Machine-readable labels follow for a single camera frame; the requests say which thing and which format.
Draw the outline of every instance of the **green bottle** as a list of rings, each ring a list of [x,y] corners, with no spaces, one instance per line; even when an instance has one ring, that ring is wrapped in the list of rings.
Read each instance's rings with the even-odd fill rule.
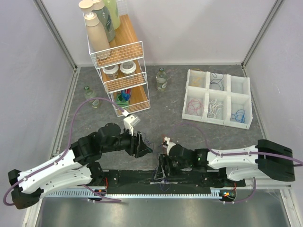
[[[157,89],[159,91],[164,91],[167,85],[167,75],[164,72],[164,68],[160,68],[159,72],[157,73],[156,76],[157,80]]]
[[[86,100],[97,97],[97,93],[95,91],[93,91],[92,89],[90,89],[89,86],[85,86],[84,90],[85,90],[84,96],[85,96]],[[98,108],[101,105],[101,102],[99,99],[89,101],[89,103],[91,104],[91,106],[93,108]]]

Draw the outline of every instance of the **jar lid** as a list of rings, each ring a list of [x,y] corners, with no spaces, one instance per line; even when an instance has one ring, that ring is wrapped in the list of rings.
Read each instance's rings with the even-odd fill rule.
[[[124,62],[120,65],[121,72],[130,74],[135,72],[137,65],[133,61]]]
[[[102,69],[103,72],[105,74],[114,74],[119,70],[119,66],[118,65],[112,65],[112,66],[108,66]]]

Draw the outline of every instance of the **metal frame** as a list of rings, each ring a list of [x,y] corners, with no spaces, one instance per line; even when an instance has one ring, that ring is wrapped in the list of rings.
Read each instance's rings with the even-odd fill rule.
[[[51,33],[53,34],[55,40],[57,41],[58,45],[61,47],[62,51],[64,52],[69,64],[71,67],[75,70],[77,68],[77,65],[75,61],[73,60],[70,52],[68,51],[59,31],[57,30],[50,14],[48,13],[44,3],[42,0],[33,0],[35,5],[37,6],[38,10],[41,13],[41,16],[43,17],[44,21],[46,22],[47,26],[49,27]]]
[[[299,211],[297,210],[296,204],[294,204],[295,198],[292,195],[293,194],[292,189],[283,189],[283,190],[280,190],[280,193],[282,196],[283,204],[284,204],[290,225],[292,227],[302,227],[303,226],[302,218],[301,218]]]
[[[252,43],[249,51],[247,52],[243,62],[242,62],[242,67],[245,68],[247,63],[249,62],[251,56],[255,52],[257,46],[259,45],[260,41],[262,40],[265,32],[267,31],[268,27],[270,26],[271,22],[273,21],[273,18],[275,17],[276,13],[278,10],[281,8],[282,3],[284,0],[276,0],[273,7],[271,8],[268,16],[266,17],[261,29],[259,30],[254,42]]]
[[[59,154],[59,149],[60,149],[60,146],[61,146],[61,141],[62,141],[62,137],[63,137],[63,134],[64,134],[64,129],[65,129],[65,126],[66,126],[68,113],[69,113],[70,108],[71,108],[72,98],[73,98],[75,88],[76,88],[76,85],[77,85],[77,80],[78,80],[78,77],[79,77],[79,71],[80,71],[80,68],[75,70],[74,73],[73,73],[73,76],[72,76],[71,85],[70,85],[70,88],[69,88],[69,91],[68,91],[68,95],[66,97],[65,105],[64,105],[62,115],[61,115],[61,119],[60,119],[60,122],[59,122],[59,125],[58,125],[58,131],[57,131],[57,134],[54,138],[53,144],[51,146],[50,159]],[[27,208],[26,214],[25,214],[24,219],[23,219],[22,227],[34,227],[34,226],[36,226],[36,222],[37,222],[37,219],[38,219],[38,215],[39,215],[39,211],[41,209],[42,203],[43,203],[43,200],[40,200],[34,206]]]

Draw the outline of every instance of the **rubber band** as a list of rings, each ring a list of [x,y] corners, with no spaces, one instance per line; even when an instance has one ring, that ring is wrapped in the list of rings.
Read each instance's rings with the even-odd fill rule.
[[[199,116],[198,110],[201,109],[201,107],[202,107],[202,112],[203,112],[203,110],[204,110],[203,104],[198,99],[193,98],[187,105],[187,112],[190,115],[193,115],[194,113],[196,113]]]
[[[224,88],[224,85],[222,83],[222,80],[224,79],[224,74],[221,73],[222,74],[222,78],[221,79],[218,79],[218,75],[216,73],[212,72],[211,74],[213,75],[214,79],[212,79],[209,84],[216,84],[216,85],[219,86],[219,90],[220,91],[224,91],[225,88]]]
[[[245,123],[245,110],[240,109],[236,113],[232,113],[232,119],[240,123]]]

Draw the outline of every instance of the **shelf rack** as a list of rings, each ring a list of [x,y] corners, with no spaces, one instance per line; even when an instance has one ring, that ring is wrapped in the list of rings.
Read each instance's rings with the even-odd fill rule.
[[[115,30],[115,38],[109,43],[110,49],[94,52],[89,44],[89,55],[104,85],[108,97],[116,100],[119,91],[131,88],[129,105],[122,107],[129,113],[146,110],[151,107],[149,90],[147,84],[146,66],[144,59],[143,43],[138,41],[136,32],[127,14],[126,0],[117,0],[121,25]],[[116,79],[110,80],[103,72],[104,67],[121,64],[127,61],[134,61],[137,68],[134,75],[125,77],[119,70]],[[122,116],[121,111],[114,105],[118,117]]]

